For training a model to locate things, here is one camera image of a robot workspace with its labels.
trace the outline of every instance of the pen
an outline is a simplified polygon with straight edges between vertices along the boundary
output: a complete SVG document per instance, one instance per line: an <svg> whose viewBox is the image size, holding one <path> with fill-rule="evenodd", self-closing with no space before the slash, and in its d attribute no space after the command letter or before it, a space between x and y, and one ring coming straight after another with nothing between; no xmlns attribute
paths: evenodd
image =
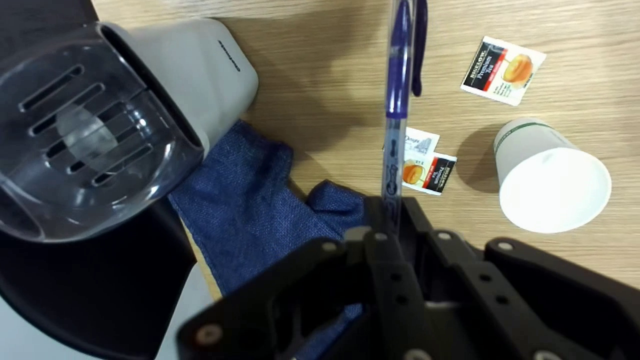
<svg viewBox="0 0 640 360"><path fill-rule="evenodd" d="M408 100L412 87L413 56L413 0L399 0L391 24L386 73L386 131L382 159L382 200L389 228L399 238L402 166Z"/></svg>

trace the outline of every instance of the pen clip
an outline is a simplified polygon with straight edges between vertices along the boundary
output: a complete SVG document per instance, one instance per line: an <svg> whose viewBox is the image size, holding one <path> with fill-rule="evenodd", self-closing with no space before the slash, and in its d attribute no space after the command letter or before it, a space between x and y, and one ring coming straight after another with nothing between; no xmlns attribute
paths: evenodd
<svg viewBox="0 0 640 360"><path fill-rule="evenodd" d="M415 38L413 38L413 72L412 72L412 92L422 94L422 62L426 51L426 28L427 28L427 4L426 0L415 0Z"/></svg>

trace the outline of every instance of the white paper cup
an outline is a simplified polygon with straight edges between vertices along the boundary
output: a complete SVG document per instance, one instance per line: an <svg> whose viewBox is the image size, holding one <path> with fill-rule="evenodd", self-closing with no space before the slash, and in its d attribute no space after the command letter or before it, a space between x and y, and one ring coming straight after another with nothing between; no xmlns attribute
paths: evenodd
<svg viewBox="0 0 640 360"><path fill-rule="evenodd" d="M496 140L499 207L515 226L568 231L593 220L609 200L605 166L539 120L514 120Z"/></svg>

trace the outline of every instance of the blue cloth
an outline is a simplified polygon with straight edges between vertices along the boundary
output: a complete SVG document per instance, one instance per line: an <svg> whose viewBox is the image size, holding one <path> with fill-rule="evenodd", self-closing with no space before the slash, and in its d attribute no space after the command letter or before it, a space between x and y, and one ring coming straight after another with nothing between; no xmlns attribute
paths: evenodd
<svg viewBox="0 0 640 360"><path fill-rule="evenodd" d="M214 277L228 293L312 238L342 239L366 223L364 198L331 181L305 200L287 188L292 149L235 122L204 164L168 198ZM316 358L355 311L314 338L298 358Z"/></svg>

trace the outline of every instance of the wooden surface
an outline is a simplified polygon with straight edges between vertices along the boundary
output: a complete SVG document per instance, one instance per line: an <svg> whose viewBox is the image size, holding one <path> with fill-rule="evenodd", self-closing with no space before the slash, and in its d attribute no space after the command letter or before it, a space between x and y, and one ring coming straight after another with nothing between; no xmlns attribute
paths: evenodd
<svg viewBox="0 0 640 360"><path fill-rule="evenodd" d="M93 0L103 19L147 26L221 18L260 73L251 123L296 149L293 181L329 178L378 193L387 2L382 0ZM521 105L459 92L478 40L547 53ZM450 0L429 4L424 96L409 126L458 155L446 193L417 195L429 220L482 245L514 235L640 285L640 2ZM514 228L498 207L491 137L535 115L611 172L614 193L592 223L558 235Z"/></svg>

